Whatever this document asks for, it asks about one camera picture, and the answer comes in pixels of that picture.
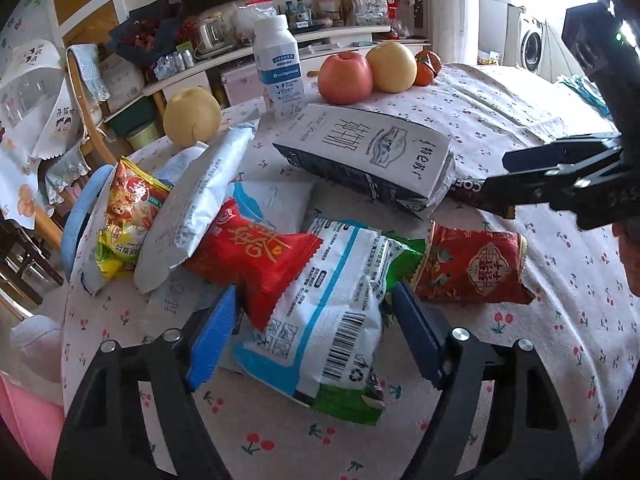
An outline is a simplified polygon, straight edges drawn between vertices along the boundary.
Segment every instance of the pink fabric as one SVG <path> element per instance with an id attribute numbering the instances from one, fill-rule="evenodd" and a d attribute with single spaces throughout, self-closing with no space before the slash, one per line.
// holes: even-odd
<path id="1" fill-rule="evenodd" d="M 0 373 L 0 415 L 35 466 L 51 478 L 65 421 L 62 407 L 30 394 Z"/>

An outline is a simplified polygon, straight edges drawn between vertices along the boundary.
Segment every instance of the white tablecloth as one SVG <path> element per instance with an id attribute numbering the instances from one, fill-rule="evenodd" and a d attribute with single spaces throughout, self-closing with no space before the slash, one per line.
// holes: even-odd
<path id="1" fill-rule="evenodd" d="M 543 108 L 531 107 L 516 92 L 531 94 L 527 99 Z M 225 123 L 238 122 L 254 104 L 225 110 Z M 501 158 L 506 151 L 567 134 L 610 129 L 577 96 L 529 73 L 502 67 L 480 72 L 462 65 L 446 66 L 431 86 L 396 95 L 372 94 L 359 107 L 428 124 L 449 135 L 458 174 L 471 177 L 503 173 Z M 250 161 L 245 164 L 249 169 L 239 178 L 260 178 L 267 171 L 286 178 L 292 171 L 270 145 L 273 133 L 254 140 L 245 160 Z M 151 172 L 177 152 L 163 138 L 132 159 Z M 376 219 L 374 227 L 412 237 L 424 235 L 426 227 L 328 182 L 316 185 L 308 212 L 317 211 L 336 219 Z M 578 458 L 586 459 L 601 442 L 640 359 L 639 316 L 610 227 L 581 233 L 571 214 L 551 212 L 545 205 L 519 207 L 516 220 L 507 221 L 449 199 L 439 206 L 435 219 L 446 226 L 510 230 L 527 237 L 523 281 L 536 293 L 530 305 L 442 307 L 454 326 L 468 327 L 481 340 L 507 346 L 521 337 L 533 341 L 558 390 Z M 101 225 L 102 211 L 94 212 L 70 281 L 62 363 L 66 410 L 104 339 L 115 338 L 129 346 L 158 336 L 142 330 L 146 297 L 131 282 L 111 282 L 97 298 L 82 289 L 79 271 Z M 166 326 L 172 326 L 170 317 Z M 385 332 L 375 366 L 387 406 L 376 427 L 313 412 L 251 377 L 223 369 L 217 369 L 194 397 L 213 443 L 237 480 L 389 480 L 401 476 L 415 452 L 438 392 L 418 375 L 397 327 Z M 482 390 L 460 471 L 475 464 L 491 390 L 490 384 Z M 156 463 L 172 470 L 153 416 L 150 385 L 141 384 L 140 394 Z"/>

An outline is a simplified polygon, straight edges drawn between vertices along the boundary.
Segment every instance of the red apple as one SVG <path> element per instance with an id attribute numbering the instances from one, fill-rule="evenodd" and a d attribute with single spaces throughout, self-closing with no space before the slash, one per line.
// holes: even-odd
<path id="1" fill-rule="evenodd" d="M 373 74 L 366 58 L 341 52 L 324 60 L 318 74 L 318 91 L 329 103 L 351 105 L 371 93 Z"/>

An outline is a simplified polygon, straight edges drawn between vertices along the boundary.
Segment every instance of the blue label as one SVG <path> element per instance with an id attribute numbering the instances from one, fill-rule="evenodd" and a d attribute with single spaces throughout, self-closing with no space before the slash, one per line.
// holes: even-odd
<path id="1" fill-rule="evenodd" d="M 279 63 L 281 61 L 290 61 L 292 59 L 296 59 L 295 54 L 283 54 L 282 56 L 277 56 L 273 58 L 274 63 Z"/>
<path id="2" fill-rule="evenodd" d="M 260 81 L 265 85 L 273 85 L 302 77 L 300 64 L 282 66 L 273 70 L 260 70 L 258 74 L 260 75 Z"/>

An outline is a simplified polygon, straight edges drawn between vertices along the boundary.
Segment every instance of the water bottle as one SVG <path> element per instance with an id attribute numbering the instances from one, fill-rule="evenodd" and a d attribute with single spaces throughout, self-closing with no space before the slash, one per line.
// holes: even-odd
<path id="1" fill-rule="evenodd" d="M 305 87 L 298 42 L 289 32 L 284 14 L 255 22 L 254 58 L 267 110 L 276 118 L 289 117 L 302 110 Z"/>
<path id="2" fill-rule="evenodd" d="M 298 15 L 299 22 L 308 22 L 310 19 L 309 11 L 305 7 L 305 4 L 302 0 L 298 0 L 298 4 L 296 6 L 296 14 Z"/>

